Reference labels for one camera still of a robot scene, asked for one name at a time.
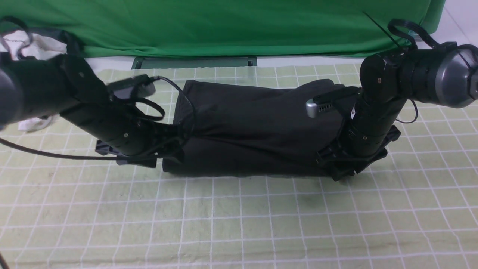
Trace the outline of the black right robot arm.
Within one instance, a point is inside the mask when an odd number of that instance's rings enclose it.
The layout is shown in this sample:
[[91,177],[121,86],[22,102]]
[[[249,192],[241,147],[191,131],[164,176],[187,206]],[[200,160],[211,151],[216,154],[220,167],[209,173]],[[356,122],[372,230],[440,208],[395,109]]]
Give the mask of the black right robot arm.
[[361,87],[341,86],[306,102],[309,117],[332,109],[342,116],[335,138],[316,154],[334,181],[353,176],[387,155],[399,139],[394,125],[405,103],[464,108],[477,99],[477,48],[446,42],[436,48],[396,48],[364,59]]

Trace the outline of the gray left robot arm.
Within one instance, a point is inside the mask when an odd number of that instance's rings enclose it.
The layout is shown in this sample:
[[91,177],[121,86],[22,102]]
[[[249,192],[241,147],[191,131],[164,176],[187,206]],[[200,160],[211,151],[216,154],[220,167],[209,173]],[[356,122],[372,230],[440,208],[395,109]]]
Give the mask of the gray left robot arm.
[[1,125],[59,115],[97,139],[97,156],[63,155],[1,140],[10,148],[66,160],[115,160],[155,168],[159,158],[181,163],[190,137],[179,124],[162,124],[164,109],[148,99],[154,82],[136,75],[105,84],[85,59],[60,54],[49,60],[11,60],[1,53]]

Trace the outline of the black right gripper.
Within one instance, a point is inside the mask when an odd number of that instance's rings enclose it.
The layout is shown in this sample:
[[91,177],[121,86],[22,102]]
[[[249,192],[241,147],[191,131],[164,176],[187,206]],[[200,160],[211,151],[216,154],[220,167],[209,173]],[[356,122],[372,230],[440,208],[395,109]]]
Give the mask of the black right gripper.
[[386,146],[401,136],[393,124],[406,102],[398,86],[403,58],[402,53],[378,53],[362,62],[361,93],[339,137],[341,145],[333,140],[316,152],[318,167],[335,182],[359,174],[386,157]]

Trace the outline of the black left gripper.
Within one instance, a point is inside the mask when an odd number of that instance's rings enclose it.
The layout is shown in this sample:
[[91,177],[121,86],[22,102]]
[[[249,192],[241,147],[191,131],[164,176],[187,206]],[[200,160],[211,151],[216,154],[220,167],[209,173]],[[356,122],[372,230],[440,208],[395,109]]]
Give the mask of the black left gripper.
[[60,112],[60,116],[97,138],[96,153],[117,156],[120,166],[156,168],[160,159],[183,163],[180,126],[161,123],[161,106],[148,97],[117,99],[84,59],[61,59],[61,70],[73,90],[75,104]]

